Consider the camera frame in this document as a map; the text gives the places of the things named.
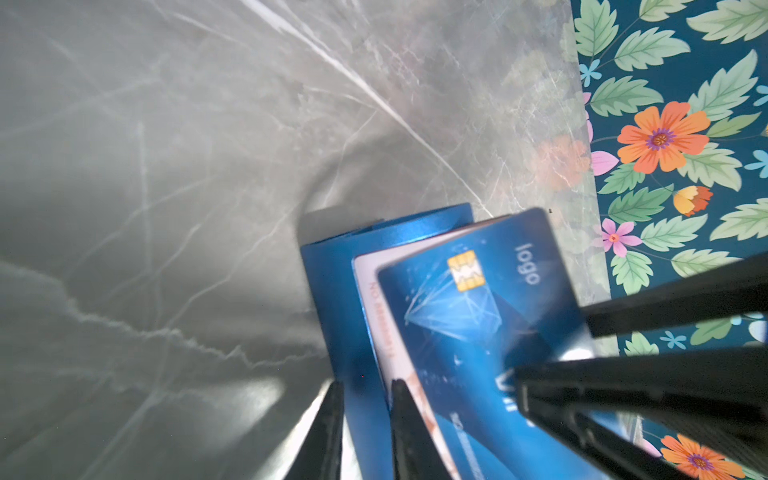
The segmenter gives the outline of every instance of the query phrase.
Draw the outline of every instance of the orange flower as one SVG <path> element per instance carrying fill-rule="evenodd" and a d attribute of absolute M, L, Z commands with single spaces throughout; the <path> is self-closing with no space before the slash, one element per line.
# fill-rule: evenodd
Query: orange flower
<path fill-rule="evenodd" d="M 661 440 L 669 449 L 661 449 L 664 459 L 677 464 L 677 469 L 700 480 L 734 480 L 744 478 L 744 470 L 728 462 L 721 454 L 703 447 L 693 440 L 677 435 L 680 441 L 669 435 Z"/>
<path fill-rule="evenodd" d="M 710 192 L 709 188 L 691 185 L 677 192 L 672 201 L 678 212 L 686 217 L 690 217 L 696 212 L 701 212 L 707 208 L 710 198 L 712 198 L 712 192 Z"/>
<path fill-rule="evenodd" d="M 686 117 L 689 110 L 690 104 L 671 101 L 664 107 L 661 117 L 656 107 L 646 108 L 635 115 L 637 126 L 626 125 L 618 137 L 619 143 L 628 144 L 619 149 L 621 162 L 630 164 L 637 160 L 634 171 L 644 174 L 652 174 L 661 162 L 661 170 L 670 172 L 685 165 L 683 154 L 703 152 L 709 137 L 691 134 L 708 128 L 710 120 L 702 111 Z"/>
<path fill-rule="evenodd" d="M 542 141 L 537 153 L 531 163 L 536 180 L 555 191 L 573 189 L 581 182 L 582 174 L 589 171 L 592 162 L 587 145 L 569 135 Z"/>

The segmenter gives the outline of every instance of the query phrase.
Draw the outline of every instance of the pink flower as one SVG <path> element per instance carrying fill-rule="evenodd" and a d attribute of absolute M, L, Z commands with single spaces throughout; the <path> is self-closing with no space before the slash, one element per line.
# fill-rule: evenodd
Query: pink flower
<path fill-rule="evenodd" d="M 584 104 L 586 105 L 592 94 L 588 91 L 584 91 L 582 93 L 584 94 Z M 592 143 L 592 136 L 594 135 L 594 132 L 592 131 L 592 122 L 589 121 L 589 112 L 586 108 L 584 109 L 584 113 L 587 114 L 587 131 L 589 132 L 589 142 Z"/>
<path fill-rule="evenodd" d="M 595 176 L 608 173 L 618 163 L 619 159 L 616 158 L 615 155 L 609 154 L 607 151 L 592 152 L 592 171 Z"/>
<path fill-rule="evenodd" d="M 647 441 L 646 439 L 643 439 L 643 442 L 640 444 L 640 448 L 650 453 L 654 457 L 661 457 L 661 452 L 659 452 L 659 450 L 654 447 L 653 443 Z"/>
<path fill-rule="evenodd" d="M 606 218 L 603 220 L 603 230 L 600 230 L 600 227 L 595 227 L 594 229 L 601 235 L 601 238 L 594 239 L 592 244 L 599 247 L 602 243 L 606 252 L 613 247 L 617 257 L 623 258 L 627 256 L 627 248 L 624 245 L 634 247 L 643 243 L 643 240 L 640 240 L 639 237 L 627 235 L 627 233 L 634 229 L 634 222 L 624 222 L 616 228 L 616 223 L 610 218 Z"/>
<path fill-rule="evenodd" d="M 582 93 L 584 94 L 584 105 L 586 105 L 587 102 L 589 102 L 592 94 L 588 91 Z M 589 111 L 584 109 L 584 113 L 587 115 L 587 131 L 589 132 L 589 141 L 592 143 L 592 137 L 594 136 L 594 131 L 592 130 L 592 122 L 589 121 Z M 596 176 L 608 173 L 618 163 L 619 159 L 616 158 L 613 154 L 609 154 L 607 151 L 592 152 L 592 170 Z"/>

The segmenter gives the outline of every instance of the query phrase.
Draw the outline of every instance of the blue flower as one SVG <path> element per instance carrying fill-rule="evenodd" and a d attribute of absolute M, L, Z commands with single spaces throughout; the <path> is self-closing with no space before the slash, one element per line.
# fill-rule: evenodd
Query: blue flower
<path fill-rule="evenodd" d="M 755 88 L 755 91 L 757 91 L 757 93 L 759 94 L 765 95 L 765 97 L 758 98 L 757 100 L 755 100 L 755 103 L 752 104 L 755 107 L 759 107 L 760 105 L 768 101 L 768 85 L 757 85 L 757 88 Z"/>
<path fill-rule="evenodd" d="M 677 345 L 681 349 L 685 350 L 685 345 L 680 343 L 680 342 L 685 342 L 685 340 L 687 339 L 687 337 L 685 335 L 675 336 L 675 335 L 672 335 L 672 332 L 670 332 L 669 330 L 667 330 L 664 333 L 666 333 L 667 336 L 662 336 L 662 337 L 659 338 L 659 340 L 661 340 L 663 342 L 669 342 L 667 344 L 667 347 L 674 348 L 674 346 Z"/>
<path fill-rule="evenodd" d="M 765 150 L 755 150 L 752 152 L 752 155 L 759 161 L 753 164 L 744 165 L 744 168 L 747 170 L 757 170 L 758 168 L 762 168 L 763 171 L 760 172 L 760 178 L 768 178 L 768 153 Z"/>
<path fill-rule="evenodd" d="M 601 78 L 603 78 L 602 73 L 595 71 L 598 68 L 599 64 L 600 64 L 599 59 L 595 59 L 594 61 L 592 61 L 592 63 L 589 64 L 589 68 L 587 68 L 587 65 L 584 65 L 583 63 L 579 64 L 578 70 L 581 72 L 581 80 L 584 81 L 585 87 L 589 86 L 590 82 L 592 81 L 592 78 L 594 78 L 595 80 L 600 80 Z"/>

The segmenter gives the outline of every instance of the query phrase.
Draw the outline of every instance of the blue credit card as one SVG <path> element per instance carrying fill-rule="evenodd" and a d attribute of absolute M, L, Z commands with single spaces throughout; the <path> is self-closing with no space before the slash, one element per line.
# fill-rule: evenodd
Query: blue credit card
<path fill-rule="evenodd" d="M 514 400 L 516 366 L 591 353 L 543 210 L 417 253 L 379 283 L 462 478 L 604 478 Z"/>

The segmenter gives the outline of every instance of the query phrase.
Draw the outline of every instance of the green leaf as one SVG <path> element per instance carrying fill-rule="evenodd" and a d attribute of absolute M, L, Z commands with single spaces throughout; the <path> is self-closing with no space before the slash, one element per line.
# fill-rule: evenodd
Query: green leaf
<path fill-rule="evenodd" d="M 731 108 L 750 97 L 744 94 L 757 83 L 757 77 L 752 77 L 756 66 L 757 53 L 752 50 L 728 72 L 725 68 L 718 70 L 712 80 L 705 81 L 699 87 L 698 94 L 692 94 L 688 99 L 690 113 L 706 112 L 711 121 L 729 117 L 733 113 Z"/>
<path fill-rule="evenodd" d="M 768 31 L 768 2 L 766 0 L 723 0 L 717 10 L 688 18 L 688 26 L 706 33 L 704 40 L 731 43 L 744 37 L 752 40 Z"/>
<path fill-rule="evenodd" d="M 674 184 L 665 188 L 648 191 L 648 187 L 617 197 L 608 207 L 608 216 L 618 223 L 647 222 L 651 215 L 658 214 L 661 206 L 674 191 Z"/>
<path fill-rule="evenodd" d="M 757 346 L 754 345 L 754 343 L 758 343 L 760 346 L 764 345 L 762 342 L 747 342 L 744 344 L 744 346 Z M 744 465 L 741 465 L 741 469 L 744 470 L 744 475 L 746 475 L 746 478 L 750 478 L 751 480 L 764 480 L 765 477 L 763 477 L 759 472 L 756 472 L 755 470 L 752 470 L 751 468 L 747 468 Z"/>
<path fill-rule="evenodd" d="M 670 248 L 685 247 L 683 242 L 690 242 L 698 237 L 697 230 L 707 222 L 707 215 L 691 217 L 683 220 L 682 216 L 672 220 L 663 219 L 659 223 L 652 223 L 643 229 L 640 239 L 646 247 L 657 252 L 668 252 Z"/>
<path fill-rule="evenodd" d="M 693 0 L 643 0 L 640 2 L 640 18 L 646 22 L 661 22 L 686 7 Z"/>
<path fill-rule="evenodd" d="M 648 80 L 632 80 L 631 76 L 619 78 L 618 81 L 615 77 L 609 78 L 592 95 L 589 105 L 594 113 L 607 117 L 608 114 L 622 115 L 622 112 L 634 114 L 638 105 L 663 102 L 661 94 L 646 87 L 647 83 Z"/>
<path fill-rule="evenodd" d="M 632 341 L 626 340 L 624 343 L 627 345 L 627 348 L 624 349 L 627 356 L 659 354 L 659 346 L 649 342 L 645 335 L 640 332 L 633 332 Z"/>
<path fill-rule="evenodd" d="M 622 194 L 627 190 L 632 190 L 637 184 L 643 183 L 645 174 L 634 171 L 634 164 L 622 164 L 608 175 L 605 179 L 605 185 L 598 192 L 599 194 Z"/>
<path fill-rule="evenodd" d="M 734 118 L 724 118 L 723 120 L 712 125 L 707 131 L 709 138 L 713 137 L 729 137 L 741 133 L 741 131 L 752 124 L 760 116 L 760 112 L 751 115 L 739 115 Z"/>
<path fill-rule="evenodd" d="M 678 253 L 672 257 L 672 268 L 678 275 L 686 277 L 706 272 L 713 268 L 723 266 L 741 260 L 737 257 L 729 257 L 728 252 L 713 252 L 711 249 L 690 249 Z"/>
<path fill-rule="evenodd" d="M 650 258 L 640 252 L 631 250 L 625 257 L 616 255 L 611 260 L 616 284 L 623 285 L 627 295 L 639 292 L 642 286 L 648 286 L 650 283 L 648 276 L 654 274 L 648 266 L 650 264 Z"/>
<path fill-rule="evenodd" d="M 723 185 L 732 190 L 741 189 L 741 175 L 736 170 L 741 162 L 731 157 L 733 150 L 717 148 L 719 144 L 708 143 L 704 151 L 698 155 L 684 154 L 687 162 L 677 169 L 683 177 L 688 176 L 693 182 L 712 187 L 714 184 Z"/>
<path fill-rule="evenodd" d="M 690 51 L 686 42 L 672 38 L 674 30 L 658 29 L 653 27 L 642 34 L 638 30 L 621 42 L 614 58 L 616 66 L 626 71 L 632 71 L 633 68 L 645 70 L 648 65 L 662 65 L 666 57 Z"/>
<path fill-rule="evenodd" d="M 710 240 L 728 237 L 746 240 L 768 235 L 768 198 L 758 198 L 756 204 L 739 205 L 737 209 L 720 217 L 723 222 L 712 231 Z"/>
<path fill-rule="evenodd" d="M 619 26 L 615 25 L 616 11 L 604 0 L 582 0 L 581 17 L 574 19 L 576 26 L 576 50 L 585 57 L 594 57 L 616 38 Z"/>
<path fill-rule="evenodd" d="M 699 322 L 696 324 L 696 331 L 690 336 L 690 344 L 701 345 L 712 339 L 724 339 L 731 326 L 730 317 Z"/>

